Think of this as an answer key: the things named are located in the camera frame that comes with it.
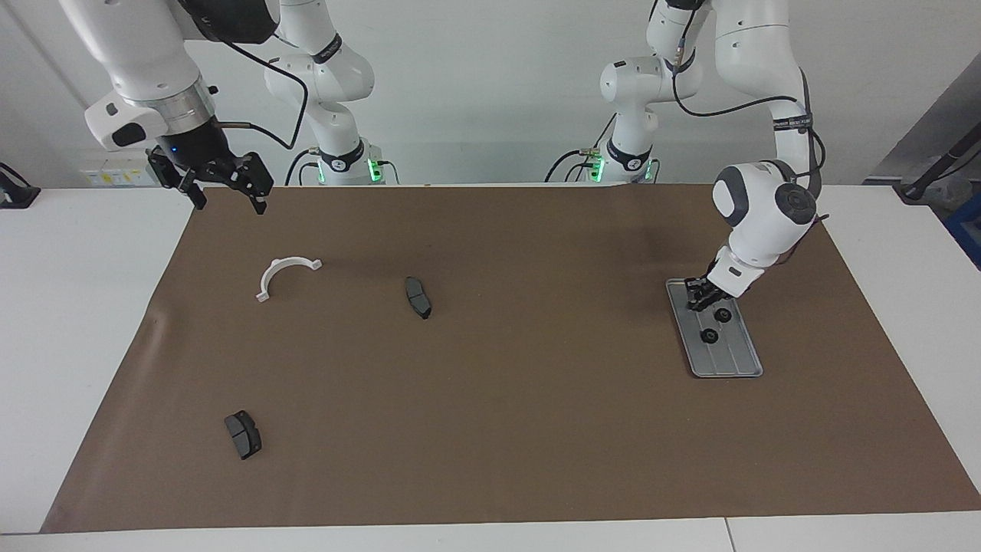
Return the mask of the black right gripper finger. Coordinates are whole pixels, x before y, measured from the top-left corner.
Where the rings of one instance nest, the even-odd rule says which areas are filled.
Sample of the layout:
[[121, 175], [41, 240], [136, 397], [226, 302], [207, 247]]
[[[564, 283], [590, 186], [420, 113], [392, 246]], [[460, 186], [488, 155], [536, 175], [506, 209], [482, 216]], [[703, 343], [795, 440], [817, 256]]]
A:
[[223, 183], [229, 189], [245, 195], [257, 215], [266, 212], [267, 196], [274, 186], [274, 178], [258, 153], [225, 157]]
[[195, 210], [205, 209], [207, 199], [195, 181], [196, 174], [193, 170], [182, 174], [161, 149], [148, 149], [147, 163], [153, 177], [162, 188], [179, 191], [190, 200]]

